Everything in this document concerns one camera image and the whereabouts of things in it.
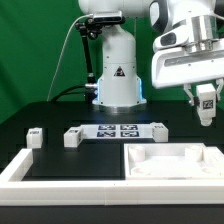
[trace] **white frame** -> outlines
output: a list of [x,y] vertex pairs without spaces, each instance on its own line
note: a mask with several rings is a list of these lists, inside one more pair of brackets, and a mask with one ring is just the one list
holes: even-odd
[[0,175],[0,206],[223,204],[223,180],[20,181],[31,167],[22,149]]

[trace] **blue light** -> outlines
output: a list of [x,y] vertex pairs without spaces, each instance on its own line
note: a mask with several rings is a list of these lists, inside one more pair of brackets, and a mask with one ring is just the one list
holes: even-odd
[[143,99],[143,96],[142,96],[142,80],[141,79],[139,79],[140,81],[139,81],[139,88],[140,88],[140,92],[139,92],[139,95],[140,95],[140,100],[142,101],[142,99]]
[[100,80],[97,81],[97,101],[100,101]]

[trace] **black table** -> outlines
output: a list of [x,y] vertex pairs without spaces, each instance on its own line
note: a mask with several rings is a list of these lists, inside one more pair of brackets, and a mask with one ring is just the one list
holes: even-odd
[[[83,124],[151,122],[162,122],[169,129],[170,143],[204,143],[224,151],[224,112],[220,109],[212,125],[205,128],[200,125],[195,109],[182,101],[150,102],[144,111],[119,115],[94,111],[84,102],[38,102],[27,105],[0,125],[0,168],[2,171],[18,151],[26,147],[28,129],[41,127],[43,147],[34,150],[34,165],[24,180],[123,180],[123,144],[153,140],[84,140],[77,151],[67,151],[63,147],[63,134],[70,127]],[[96,156],[97,162],[91,163],[92,156]],[[85,172],[80,172],[79,168],[86,167],[86,161],[91,169],[87,167]],[[4,224],[214,224],[222,223],[222,219],[224,205],[0,207],[0,223]]]

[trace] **cable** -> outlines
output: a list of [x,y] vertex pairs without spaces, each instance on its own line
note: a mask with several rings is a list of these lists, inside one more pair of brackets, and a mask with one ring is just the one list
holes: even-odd
[[216,17],[217,19],[224,20],[223,16],[219,16],[219,15],[217,15],[215,13],[213,13],[213,16]]
[[49,89],[49,92],[48,92],[48,96],[47,96],[47,101],[50,100],[50,95],[51,95],[52,87],[53,87],[53,85],[54,85],[55,78],[57,77],[57,74],[58,74],[58,71],[59,71],[59,68],[60,68],[60,65],[61,65],[61,60],[62,60],[62,58],[63,58],[63,56],[64,56],[65,47],[66,47],[66,45],[67,45],[68,38],[70,37],[71,31],[73,30],[73,28],[75,27],[76,23],[77,23],[80,19],[88,18],[88,17],[90,17],[90,16],[92,16],[92,15],[93,15],[93,14],[88,14],[88,15],[79,17],[78,19],[75,20],[75,22],[72,23],[71,27],[69,28],[69,31],[68,31],[68,33],[67,33],[67,36],[66,36],[66,38],[65,38],[65,41],[64,41],[64,44],[63,44],[63,47],[62,47],[62,50],[61,50],[61,54],[60,54],[60,57],[59,57],[59,60],[58,60],[57,68],[56,68],[54,77],[53,77],[52,82],[51,82],[51,86],[50,86],[50,89]]
[[63,90],[62,92],[60,92],[58,95],[56,95],[51,101],[57,101],[57,99],[65,94],[67,94],[68,92],[75,90],[75,89],[81,89],[81,88],[85,88],[85,85],[80,85],[80,86],[72,86],[69,87],[68,89]]
[[62,96],[67,96],[67,95],[75,95],[75,94],[86,94],[87,92],[72,92],[72,93],[63,93],[63,94],[59,94],[59,95],[57,95],[57,96],[55,96],[52,100],[51,100],[51,102],[52,103],[56,103],[56,101],[59,99],[59,98],[61,98]]

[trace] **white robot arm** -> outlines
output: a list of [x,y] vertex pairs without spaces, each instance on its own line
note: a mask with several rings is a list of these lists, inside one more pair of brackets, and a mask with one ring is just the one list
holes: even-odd
[[[198,106],[201,124],[209,126],[223,87],[224,39],[219,38],[216,20],[223,19],[224,1],[157,0],[150,14],[152,27],[163,33],[153,45],[153,85],[183,85],[191,105]],[[194,97],[191,84],[210,80],[216,80],[218,89],[200,85]]]
[[93,105],[112,113],[129,112],[144,107],[141,79],[136,74],[134,37],[120,25],[104,25],[119,17],[146,17],[152,0],[79,0],[84,14],[102,25],[103,74],[98,80],[98,97]]

